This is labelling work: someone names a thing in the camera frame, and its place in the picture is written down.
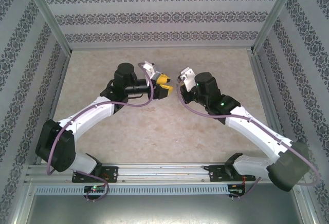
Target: purple cable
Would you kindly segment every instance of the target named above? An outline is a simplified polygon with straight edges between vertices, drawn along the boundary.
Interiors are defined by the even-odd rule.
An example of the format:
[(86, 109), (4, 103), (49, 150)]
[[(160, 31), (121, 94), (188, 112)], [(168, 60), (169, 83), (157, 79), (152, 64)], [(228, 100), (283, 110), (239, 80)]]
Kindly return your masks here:
[(249, 194), (250, 192), (252, 192), (253, 191), (253, 189), (255, 188), (255, 186), (257, 185), (257, 183), (261, 180), (262, 178), (261, 177), (259, 177), (253, 184), (252, 184), (252, 186), (249, 188), (249, 190), (245, 193), (245, 194), (243, 194), (241, 197), (244, 197), (244, 196), (246, 196), (247, 194)]
[[(148, 105), (152, 99), (153, 99), (153, 96), (154, 96), (154, 88), (153, 88), (153, 83), (152, 83), (152, 80), (150, 78), (150, 76), (147, 74), (147, 71), (143, 68), (143, 63), (138, 63), (138, 66), (142, 69), (142, 71), (144, 72), (146, 78), (148, 79), (149, 83), (150, 83), (150, 88), (151, 88), (151, 95), (150, 95), (150, 98), (147, 102), (145, 102), (144, 104), (129, 104), (129, 103), (125, 103), (125, 102), (114, 102), (114, 101), (106, 101), (106, 102), (101, 102), (101, 103), (98, 103), (98, 104), (95, 104), (93, 106), (90, 106), (84, 110), (82, 110), (81, 112), (79, 112), (77, 115), (75, 115), (69, 122), (67, 122), (64, 127), (60, 130), (60, 132), (57, 134), (53, 144), (52, 144), (52, 147), (51, 147), (51, 150), (50, 150), (50, 153), (49, 153), (49, 157), (48, 157), (48, 161), (47, 161), (47, 174), (48, 175), (51, 175), (55, 169), (53, 169), (52, 171), (50, 171), (50, 165), (51, 165), (51, 161), (52, 161), (52, 157), (53, 157), (53, 154), (54, 154), (54, 151), (55, 151), (55, 148), (56, 148), (56, 145), (59, 141), (59, 138), (61, 137), (62, 133), (66, 130), (67, 127), (69, 127), (72, 122), (76, 121), (77, 118), (79, 118), (81, 115), (83, 115), (84, 113), (86, 113), (87, 111), (95, 108), (95, 107), (98, 107), (98, 106), (101, 106), (101, 105), (105, 105), (105, 104), (118, 104), (118, 105), (125, 105), (125, 106), (129, 106), (129, 107), (144, 107), (146, 105)], [(83, 173), (84, 175), (86, 176), (89, 176), (89, 177), (93, 177), (93, 178), (97, 178), (97, 179), (101, 179), (99, 177), (96, 177), (94, 175), (90, 175), (90, 174), (86, 174), (86, 173)], [(107, 190), (106, 190), (106, 194), (108, 193), (108, 190), (109, 190), (109, 186), (108, 184), (106, 183), (106, 187), (107, 187)]]
[(312, 183), (297, 183), (297, 185), (302, 185), (302, 186), (315, 186), (318, 185), (320, 182), (320, 174), (318, 172), (318, 170), (305, 158), (303, 157), (301, 154), (299, 154), (296, 150), (294, 150), (293, 148), (291, 148), (290, 146), (288, 146), (287, 144), (283, 143), (279, 138), (277, 138), (276, 136), (274, 136), (272, 133), (270, 133), (268, 130), (266, 130), (264, 127), (262, 127), (261, 125), (259, 125), (257, 122), (255, 122), (253, 119), (250, 119), (248, 117), (245, 116), (241, 116), (241, 115), (207, 115), (207, 114), (203, 114), (200, 113), (192, 108), (190, 108), (183, 100), (182, 96), (181, 96), (181, 92), (180, 92), (180, 85), (177, 87), (177, 94), (178, 94), (178, 98), (180, 100), (180, 102), (183, 104), (183, 106), (185, 108), (187, 108), (189, 111), (191, 111), (192, 113), (196, 114), (196, 115), (200, 115), (206, 118), (212, 118), (212, 119), (219, 119), (219, 118), (239, 118), (239, 119), (244, 119), (247, 120), (251, 123), (253, 123), (255, 126), (257, 126), (259, 129), (261, 129), (263, 132), (265, 132), (267, 135), (269, 135), (271, 138), (273, 138), (274, 140), (276, 140), (279, 144), (283, 145), (285, 148), (287, 148), (288, 150), (290, 150), (292, 153), (294, 153), (296, 156), (298, 156), (302, 161), (304, 161), (315, 173), (316, 175), (316, 180), (314, 180)]

